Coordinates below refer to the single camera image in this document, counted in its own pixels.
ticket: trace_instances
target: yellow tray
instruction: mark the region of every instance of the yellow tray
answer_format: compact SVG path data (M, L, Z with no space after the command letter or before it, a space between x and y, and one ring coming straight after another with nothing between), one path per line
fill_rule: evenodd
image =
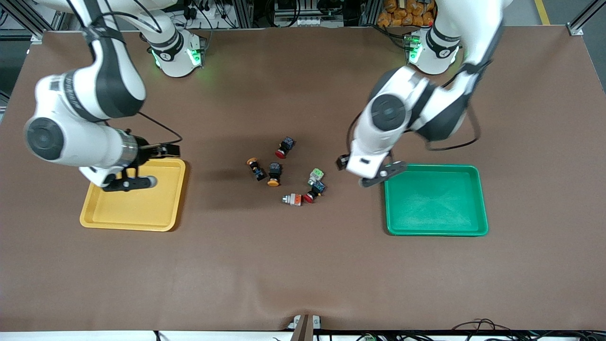
M134 169L129 169L129 176ZM86 228L165 232L177 222L185 180L185 163L178 158L149 160L139 175L158 179L153 188L104 192L90 184L80 213Z

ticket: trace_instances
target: metal frame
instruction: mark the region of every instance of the metal frame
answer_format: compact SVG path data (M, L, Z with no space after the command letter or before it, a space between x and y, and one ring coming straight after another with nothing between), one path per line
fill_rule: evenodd
M250 29L253 27L253 5L248 0L233 0L233 7L236 10L238 19L238 28Z
M44 31L62 29L71 16L56 12L49 23L26 0L0 0L0 6L23 27L22 30L1 30L0 40L29 40L32 36L42 39Z
M592 0L571 22L566 24L571 36L582 36L583 25L606 4L606 0Z
M377 19L379 19L379 14L383 10L383 1L382 0L368 0L362 15L360 16L359 25L362 26L364 24L376 24Z

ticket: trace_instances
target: cable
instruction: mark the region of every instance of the cable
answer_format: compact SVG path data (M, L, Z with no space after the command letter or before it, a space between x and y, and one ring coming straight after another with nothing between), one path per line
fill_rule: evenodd
M271 19L271 13L275 12L275 10L271 10L270 4L273 2L274 0L267 0L267 4L265 5L265 18L267 19L267 22L269 22L270 26L272 27L281 27L276 25L275 22L273 22L273 19ZM295 9L293 10L293 13L295 14L292 21L290 21L290 23L284 27L291 27L292 25L294 25L296 23L296 21L299 19L300 15L301 15L301 0L297 0L297 6L295 7Z
M105 17L105 16L110 16L110 15L120 15L120 16L126 16L126 17L131 18L131 19L135 19L135 20L137 20L138 22L140 22L141 24L144 24L145 26L149 27L149 28L150 28L152 31L154 31L154 32L156 32L156 33L162 33L162 32L163 32L163 31L162 31L162 27L160 27L160 24L158 24L158 21L156 20L156 17L154 17L154 16L151 14L151 12L150 12L149 10L147 10L147 8L146 8L145 6L143 6L143 5L142 5L142 4L139 2L139 0L133 0L133 1L134 1L135 3L137 3L137 5L138 5L140 8L142 8L142 9L143 9L143 11L145 12L145 14L147 14L147 15L148 15L148 16L151 18L151 20L154 22L154 24L156 25L156 27L153 27L153 26L152 26L152 25L150 25L149 23L147 23L147 22L145 22L145 21L141 20L141 18L139 18L139 17L137 17L137 16L135 16L135 15L132 15L132 14L130 14L130 13L126 13L126 12L115 12L115 11L113 11L113 10L112 10L112 8L110 7L110 4L109 4L108 0L105 0L105 3L107 4L107 8L109 8L109 9L110 9L110 11L109 11L109 12L106 12L106 13L101 13L101 14L100 14L100 15L98 15L98 16L97 16L95 19L93 19L93 20L92 20L92 22L91 22L90 24L91 24L91 25L96 24L96 23L97 23L97 22L98 22L98 21L99 21L101 18L103 18L103 17ZM75 10L75 8L74 8L74 7L73 7L73 5L72 5L71 0L67 0L67 2L69 3L69 5L70 5L70 7L72 8L73 12L74 12L74 13L76 13L76 10ZM76 16L78 17L78 20L80 21L80 24L81 24L81 25L84 27L85 25L84 25L84 23L83 23L83 21L82 21L82 18L80 18L80 16L79 16L79 15L76 15Z
M143 146L143 147L141 147L141 149L155 148L155 147L158 147L158 146L164 146L164 145L166 145L166 144L175 144L175 143L179 143L179 142L183 141L183 137L182 137L181 135L179 135L179 133L175 132L173 129L171 129L171 128L169 128L169 127L165 126L165 125L163 125L162 123L160 123L160 122L158 122L158 121L154 120L153 118L149 117L148 115L146 115L146 114L144 114L144 113L142 113L142 112L140 112L140 111L139 111L139 112L137 112L137 113L138 113L138 114L140 114L141 116L145 117L146 119L148 119L148 120L150 120L150 121L154 122L154 123L155 123L155 124L157 124L158 126L161 126L162 128L164 128L164 129L168 130L168 131L169 131L169 132L171 132L173 135L175 135L175 136L177 136L177 137L178 137L178 139L177 139L177 140L174 140L174 141L169 141L169 142L161 142L161 143L156 143L156 144L149 144L148 146Z
M481 136L480 123L478 122L478 118L477 118L476 113L473 110L473 107L471 106L471 104L469 104L467 106L467 113L469 114L468 115L469 116L469 122L471 123L471 126L473 127L473 139L471 141L465 142L465 143L462 143L462 144L457 144L456 146L433 148L431 146L431 142L425 140L425 148L427 150L429 150L430 152L443 152L445 150L452 150L452 149L457 149L457 148L461 148L461 147L467 147L470 144L477 142L477 140L479 140L480 136Z
M486 69L486 67L487 67L487 66L489 66L489 65L490 65L490 63L492 63L492 59L491 59L491 60L489 60L489 61L487 61L487 62L485 62L484 64L482 64L482 65L480 66L480 68L478 69L478 73L479 73L479 72L482 72L484 69ZM444 84L442 85L442 87L447 87L447 86L449 86L449 85L450 85L450 83L452 83L452 82L455 80L455 78L456 78L456 77L457 77L457 76L458 76L460 73L462 73L463 71L465 71L465 69L464 69L464 68L460 68L459 70L457 70L457 72L456 72L456 73L455 73L455 74L452 76L452 78L450 78L450 79L449 79L449 80L448 80L446 83L444 83Z
M502 328L502 329L505 329L505 330L510 330L510 329L509 329L509 328L507 328L506 326L497 325L495 322L492 322L492 320L490 320L490 319L478 319L478 320L476 320L476 321L470 321L470 322L464 322L464 323L460 323L460 324L458 324L458 325L456 325L456 326L452 327L452 329L451 329L451 330L456 330L456 329L458 329L458 328L460 328L460 327L462 327L462 326L464 326L464 325L471 325L471 324L475 324L475 323L478 323L478 324L480 324L480 325L482 325L483 323L488 323L489 325L491 325L491 326L492 326L493 330L495 330L495 329L496 329L496 327L499 327L499 328Z
M221 19L223 19L223 21L225 21L231 28L236 29L236 24L234 24L229 18L229 15L227 15L227 10L225 9L225 4L223 3L223 1L215 0L215 5L217 6L217 11L221 15Z
M327 6L324 7L324 8L322 8L322 5L324 5L326 2L328 2L328 0L318 0L318 4L316 6L316 8L323 15L333 16L333 15L339 15L339 14L343 13L343 8L345 7L345 3L344 2L341 3L341 8L339 8L339 9L337 9L335 11L330 10Z
M210 49L210 41L213 39L213 32L215 31L215 28L213 27L213 24L210 23L208 16L206 16L206 14L204 14L204 11L202 10L202 8L200 8L202 1L200 1L200 4L196 4L196 2L194 1L193 4L194 4L194 6L196 6L198 8L200 13L202 13L202 16L204 16L204 19L206 19L208 26L210 26L210 36L208 36L208 41L206 42L206 46L204 47L204 54L206 55L208 49Z
M388 37L388 38L389 38L389 40L391 40L391 42L392 42L392 43L393 43L393 44L394 44L396 47L398 47L399 49L402 49L402 50L411 50L411 48L406 47L406 46L404 46L403 44L399 44L399 43L398 43L398 41L397 41L397 40L395 40L395 38L399 38L399 39L404 40L404 35L397 35L397 34L394 34L394 33L390 33L390 32L389 32L387 29L382 29L380 26L377 26L377 25L375 25L375 24L364 24L364 25L362 25L362 26L368 26L368 27L372 27L372 28L374 28L375 30L379 31L381 34L383 34L384 36ZM408 26L414 26L414 27L425 28L425 27L422 27L422 26L416 26L416 25L408 25Z
M171 22L173 22L173 24L175 24L175 21L177 22L175 24L175 26L180 26L180 27L183 27L183 28L185 28L185 26L187 26L187 22L189 21L189 20L185 20L185 22L182 22L181 20L177 19L177 14L175 14L175 13L173 13L170 16L170 20L171 20Z

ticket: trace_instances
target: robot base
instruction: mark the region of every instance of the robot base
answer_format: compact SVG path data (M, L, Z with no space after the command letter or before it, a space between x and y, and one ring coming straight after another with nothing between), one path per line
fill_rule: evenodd
M184 77L189 75L195 68L204 65L204 57L206 56L207 40L204 37L193 34L187 30L179 30L183 36L183 47L174 56L173 60L165 61L162 59L162 54L157 56L156 65L170 77Z
M447 58L438 58L436 53L428 47L428 32L429 29L420 29L411 34L411 50L407 52L408 62L423 73L428 75L439 75L440 73L445 72L448 67L455 62L459 47L457 47L454 52L444 50L444 53L448 53L449 56Z

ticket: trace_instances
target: green tray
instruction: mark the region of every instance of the green tray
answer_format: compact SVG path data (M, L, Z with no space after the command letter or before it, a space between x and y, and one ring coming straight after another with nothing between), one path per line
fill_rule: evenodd
M393 235L488 233L480 174L468 164L409 164L385 182L385 213Z

